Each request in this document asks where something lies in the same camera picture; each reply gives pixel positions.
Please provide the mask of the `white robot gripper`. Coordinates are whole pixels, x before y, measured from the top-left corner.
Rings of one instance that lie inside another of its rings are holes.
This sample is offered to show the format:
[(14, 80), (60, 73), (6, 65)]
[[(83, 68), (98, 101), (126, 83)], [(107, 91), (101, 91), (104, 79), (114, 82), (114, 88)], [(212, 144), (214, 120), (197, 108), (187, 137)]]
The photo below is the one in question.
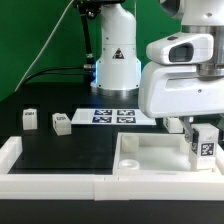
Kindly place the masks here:
[[(194, 65), (148, 63), (142, 72), (138, 106), (150, 118), (224, 113), (224, 77), (204, 77)], [(193, 140), (189, 117), (180, 117), (185, 140)]]

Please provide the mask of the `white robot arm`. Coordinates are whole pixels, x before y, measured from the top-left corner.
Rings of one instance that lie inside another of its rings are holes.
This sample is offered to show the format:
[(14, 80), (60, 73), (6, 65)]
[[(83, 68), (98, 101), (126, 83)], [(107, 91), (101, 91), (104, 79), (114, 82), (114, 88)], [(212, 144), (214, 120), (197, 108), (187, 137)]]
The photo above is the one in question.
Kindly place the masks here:
[(125, 0), (83, 0), (74, 6), (102, 18), (102, 53), (94, 64), (93, 91), (139, 92), (139, 109), (150, 118), (179, 117), (189, 136), (189, 118), (224, 113), (224, 0), (158, 0), (181, 31), (150, 43), (150, 62), (136, 57), (136, 20)]

